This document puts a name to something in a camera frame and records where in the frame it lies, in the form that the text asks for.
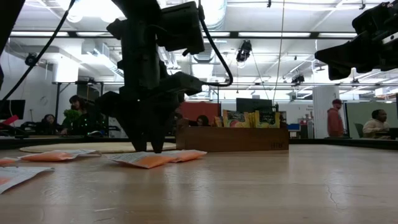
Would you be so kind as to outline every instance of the wooden crate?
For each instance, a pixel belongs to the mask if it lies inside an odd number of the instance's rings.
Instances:
[[[287,129],[189,127],[178,121],[177,149],[206,152],[289,150]]]

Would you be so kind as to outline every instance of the snack bag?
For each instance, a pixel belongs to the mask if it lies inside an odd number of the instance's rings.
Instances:
[[[20,159],[22,159],[23,161],[57,162],[57,161],[66,161],[70,159],[75,159],[76,157],[81,155],[101,156],[101,153],[97,152],[96,150],[86,150],[86,149],[54,150],[51,152],[43,152],[40,154],[21,156]]]
[[[0,194],[12,186],[29,180],[39,172],[53,170],[49,167],[0,167]]]
[[[4,158],[0,159],[0,166],[13,164],[13,163],[15,163],[18,160],[19,159],[16,159],[16,158],[4,157]]]
[[[256,113],[249,113],[250,128],[256,127]]]
[[[198,151],[198,150],[181,150],[181,151],[176,150],[176,151],[165,151],[162,152],[162,154],[176,157],[176,159],[174,159],[171,162],[187,162],[190,160],[198,159],[199,157],[206,155],[207,152]]]
[[[223,110],[224,127],[250,128],[249,113]]]
[[[256,111],[256,128],[280,128],[280,113]]]
[[[222,128],[223,127],[223,117],[215,116],[214,123],[217,128]]]
[[[155,154],[153,152],[133,152],[108,156],[108,159],[112,161],[146,169],[161,166],[175,160],[176,158],[176,156],[166,155],[163,153]]]

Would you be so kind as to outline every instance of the table surface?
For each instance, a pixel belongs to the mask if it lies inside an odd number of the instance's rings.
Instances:
[[[0,151],[0,157],[20,156]],[[398,151],[293,145],[154,169],[105,157],[54,167],[0,195],[1,223],[397,223]]]

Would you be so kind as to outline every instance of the green plant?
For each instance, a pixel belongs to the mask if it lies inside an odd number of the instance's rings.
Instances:
[[[63,115],[65,115],[70,122],[74,122],[81,116],[81,113],[77,110],[65,110]]]

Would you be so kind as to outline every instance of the red wall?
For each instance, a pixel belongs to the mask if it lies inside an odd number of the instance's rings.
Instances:
[[[209,119],[209,124],[213,124],[214,117],[218,116],[218,107],[219,104],[217,103],[183,102],[180,109],[182,116],[190,121],[196,121],[200,115],[206,115]]]

